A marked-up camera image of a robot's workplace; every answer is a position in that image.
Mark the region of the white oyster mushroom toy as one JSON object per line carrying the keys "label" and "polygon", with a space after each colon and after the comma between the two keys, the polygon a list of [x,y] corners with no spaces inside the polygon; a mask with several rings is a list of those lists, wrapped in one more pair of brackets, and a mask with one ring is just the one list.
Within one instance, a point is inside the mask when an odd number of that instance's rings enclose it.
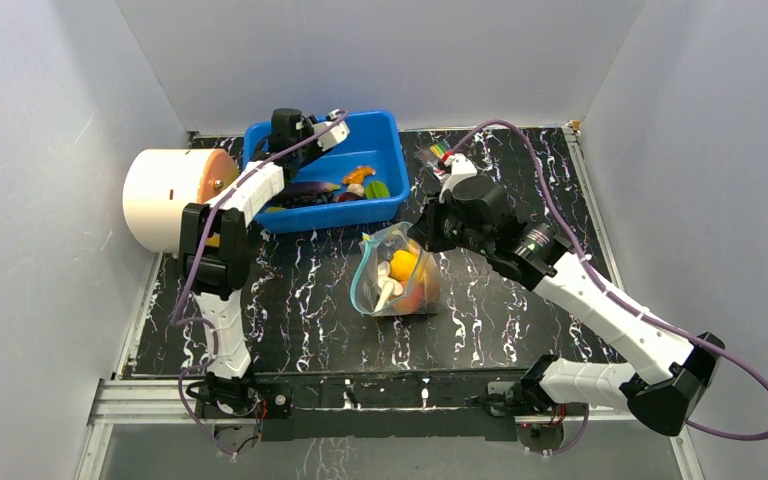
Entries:
{"label": "white oyster mushroom toy", "polygon": [[379,276],[377,285],[379,288],[379,297],[374,312],[381,311],[392,297],[398,297],[404,292],[402,283],[389,276]]}

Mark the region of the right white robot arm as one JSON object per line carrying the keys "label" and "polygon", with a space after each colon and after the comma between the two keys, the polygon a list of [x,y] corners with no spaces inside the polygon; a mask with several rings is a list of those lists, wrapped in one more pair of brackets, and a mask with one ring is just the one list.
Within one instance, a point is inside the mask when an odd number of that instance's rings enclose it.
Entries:
{"label": "right white robot arm", "polygon": [[547,223],[519,219],[506,191],[485,177],[427,195],[408,235],[429,252],[462,248],[483,256],[496,273],[570,313],[623,358],[582,363],[543,355],[518,385],[488,395],[489,409],[610,407],[674,437],[711,383],[718,355],[644,322],[642,306],[609,283],[596,284],[602,277],[589,276],[568,238]]}

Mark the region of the clear zip top bag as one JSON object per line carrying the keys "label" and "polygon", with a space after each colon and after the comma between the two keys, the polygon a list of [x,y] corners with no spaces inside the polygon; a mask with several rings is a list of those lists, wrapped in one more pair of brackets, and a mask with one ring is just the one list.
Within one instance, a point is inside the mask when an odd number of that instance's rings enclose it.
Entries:
{"label": "clear zip top bag", "polygon": [[432,253],[408,236],[412,224],[400,222],[365,233],[361,259],[349,298],[370,317],[425,315],[443,303],[440,270]]}

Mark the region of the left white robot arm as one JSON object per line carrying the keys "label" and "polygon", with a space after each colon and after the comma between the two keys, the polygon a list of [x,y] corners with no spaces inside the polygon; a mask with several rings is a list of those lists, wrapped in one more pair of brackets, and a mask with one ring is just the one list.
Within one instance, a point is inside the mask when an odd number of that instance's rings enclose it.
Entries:
{"label": "left white robot arm", "polygon": [[347,139],[347,116],[341,109],[323,117],[274,110],[269,134],[241,173],[214,197],[183,208],[178,265],[184,287],[172,321],[201,325],[207,348],[198,366],[204,379],[183,394],[226,415],[249,416],[257,410],[259,391],[244,378],[252,363],[241,307],[250,271],[248,228],[302,168]]}

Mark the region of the white garlic mushroom toy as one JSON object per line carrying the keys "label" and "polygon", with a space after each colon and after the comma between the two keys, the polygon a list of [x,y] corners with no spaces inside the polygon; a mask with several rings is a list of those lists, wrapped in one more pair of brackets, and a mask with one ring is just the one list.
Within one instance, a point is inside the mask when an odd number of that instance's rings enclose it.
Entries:
{"label": "white garlic mushroom toy", "polygon": [[390,276],[391,264],[389,261],[382,261],[377,266],[376,284],[378,289],[383,292],[385,287],[392,285],[395,279]]}

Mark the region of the orange peach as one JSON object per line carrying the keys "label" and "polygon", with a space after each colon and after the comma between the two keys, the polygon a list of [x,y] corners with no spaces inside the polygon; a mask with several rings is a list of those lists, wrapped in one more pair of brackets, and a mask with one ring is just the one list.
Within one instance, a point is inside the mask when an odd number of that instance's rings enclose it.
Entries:
{"label": "orange peach", "polygon": [[415,288],[405,291],[393,305],[398,315],[412,315],[426,313],[435,305],[435,297],[424,288]]}

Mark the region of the black grape bunch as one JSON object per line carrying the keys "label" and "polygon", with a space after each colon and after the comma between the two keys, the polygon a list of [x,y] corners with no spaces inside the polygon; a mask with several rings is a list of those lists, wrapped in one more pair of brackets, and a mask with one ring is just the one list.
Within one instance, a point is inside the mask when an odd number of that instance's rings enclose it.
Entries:
{"label": "black grape bunch", "polygon": [[287,201],[289,208],[303,208],[317,205],[329,204],[334,201],[334,193],[332,191],[323,192],[310,192],[304,195],[299,195],[290,198]]}

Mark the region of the yellow bell pepper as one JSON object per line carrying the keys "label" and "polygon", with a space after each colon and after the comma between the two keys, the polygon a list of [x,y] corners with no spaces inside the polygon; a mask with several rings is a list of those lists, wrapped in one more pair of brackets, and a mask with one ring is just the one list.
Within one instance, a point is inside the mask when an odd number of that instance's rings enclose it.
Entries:
{"label": "yellow bell pepper", "polygon": [[407,282],[419,262],[419,255],[408,250],[396,250],[391,259],[390,276],[400,282]]}

